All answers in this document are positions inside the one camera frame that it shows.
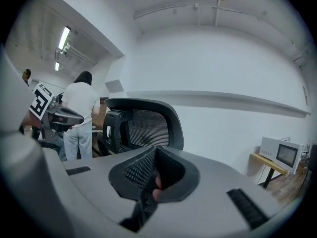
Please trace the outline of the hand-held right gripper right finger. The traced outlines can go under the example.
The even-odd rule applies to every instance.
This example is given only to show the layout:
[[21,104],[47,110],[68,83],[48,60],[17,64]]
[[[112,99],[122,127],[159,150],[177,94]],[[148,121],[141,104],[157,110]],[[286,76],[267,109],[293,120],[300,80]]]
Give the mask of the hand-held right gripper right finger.
[[156,166],[162,193],[141,237],[266,237],[281,210],[266,190],[224,163],[159,146]]

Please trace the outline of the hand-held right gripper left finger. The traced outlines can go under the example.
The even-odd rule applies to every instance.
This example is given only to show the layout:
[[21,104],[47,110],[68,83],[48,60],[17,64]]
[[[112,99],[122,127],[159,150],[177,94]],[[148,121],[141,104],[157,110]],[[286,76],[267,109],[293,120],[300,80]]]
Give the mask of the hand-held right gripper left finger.
[[60,238],[158,238],[158,225],[141,216],[139,187],[125,177],[127,166],[155,154],[155,147],[61,162],[43,149],[50,181],[58,197],[55,228]]

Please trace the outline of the yellow wooden side table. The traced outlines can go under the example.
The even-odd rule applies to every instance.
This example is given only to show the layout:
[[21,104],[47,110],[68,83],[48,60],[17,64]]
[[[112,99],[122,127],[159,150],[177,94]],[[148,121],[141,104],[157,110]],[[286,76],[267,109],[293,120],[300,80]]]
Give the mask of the yellow wooden side table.
[[283,169],[281,166],[279,166],[278,164],[275,164],[272,160],[269,160],[265,157],[263,157],[262,155],[258,154],[258,153],[252,153],[250,154],[250,157],[254,160],[257,160],[258,162],[260,162],[262,165],[265,165],[266,167],[270,167],[270,170],[268,172],[268,175],[263,183],[263,188],[267,189],[269,183],[272,180],[273,174],[274,172],[278,172],[281,175],[285,175],[288,173],[287,170]]

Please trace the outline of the black mesh office chair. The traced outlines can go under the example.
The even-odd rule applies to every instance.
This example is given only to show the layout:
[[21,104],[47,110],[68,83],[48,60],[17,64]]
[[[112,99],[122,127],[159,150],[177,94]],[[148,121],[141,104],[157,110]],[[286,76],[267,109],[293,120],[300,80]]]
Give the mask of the black mesh office chair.
[[106,99],[105,105],[109,110],[97,136],[100,156],[158,145],[183,150],[181,122],[171,105],[137,98]]

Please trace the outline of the white microwave oven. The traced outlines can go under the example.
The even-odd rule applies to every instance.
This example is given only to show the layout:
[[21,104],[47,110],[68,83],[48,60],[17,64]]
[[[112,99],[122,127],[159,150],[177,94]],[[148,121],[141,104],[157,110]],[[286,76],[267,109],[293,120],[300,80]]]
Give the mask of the white microwave oven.
[[295,174],[303,149],[302,144],[263,137],[259,154]]

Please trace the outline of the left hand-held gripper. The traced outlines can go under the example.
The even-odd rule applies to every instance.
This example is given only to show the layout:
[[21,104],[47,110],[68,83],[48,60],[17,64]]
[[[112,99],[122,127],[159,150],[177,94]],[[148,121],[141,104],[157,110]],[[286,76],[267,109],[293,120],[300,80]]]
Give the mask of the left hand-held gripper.
[[41,131],[44,141],[52,142],[58,133],[84,122],[83,116],[59,105],[58,96],[53,95],[44,84],[39,83],[33,93],[35,99],[29,111],[41,121],[42,128],[38,130]]

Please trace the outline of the white ceiling fixture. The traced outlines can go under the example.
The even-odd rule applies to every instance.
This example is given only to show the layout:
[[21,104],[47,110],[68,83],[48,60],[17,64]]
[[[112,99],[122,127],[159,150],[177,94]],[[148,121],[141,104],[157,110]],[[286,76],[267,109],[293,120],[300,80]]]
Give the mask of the white ceiling fixture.
[[63,49],[61,48],[56,48],[54,58],[55,60],[63,59],[63,58],[72,58],[72,53],[71,53],[71,48],[72,46],[67,43]]

